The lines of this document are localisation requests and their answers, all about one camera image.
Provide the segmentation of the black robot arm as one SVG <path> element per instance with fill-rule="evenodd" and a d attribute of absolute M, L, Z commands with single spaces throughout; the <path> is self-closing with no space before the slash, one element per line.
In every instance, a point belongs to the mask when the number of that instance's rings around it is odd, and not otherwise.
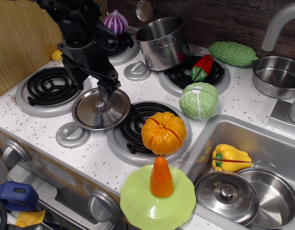
<path fill-rule="evenodd" d="M 104 100 L 120 87 L 118 73 L 110 63 L 108 54 L 116 49 L 115 33 L 105 26 L 99 17 L 100 6 L 92 0 L 38 0 L 59 26 L 64 68 L 78 86 L 88 76 L 97 78 L 98 90 Z"/>

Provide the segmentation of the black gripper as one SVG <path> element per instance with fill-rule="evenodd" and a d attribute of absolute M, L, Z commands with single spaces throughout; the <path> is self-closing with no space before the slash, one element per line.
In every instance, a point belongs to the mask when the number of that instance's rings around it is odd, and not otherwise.
<path fill-rule="evenodd" d="M 57 48 L 62 52 L 65 70 L 76 85 L 82 87 L 88 76 L 97 78 L 99 92 L 105 101 L 121 86 L 118 73 L 108 59 L 108 51 L 94 39 L 82 47 L 70 47 L 63 40 Z"/>

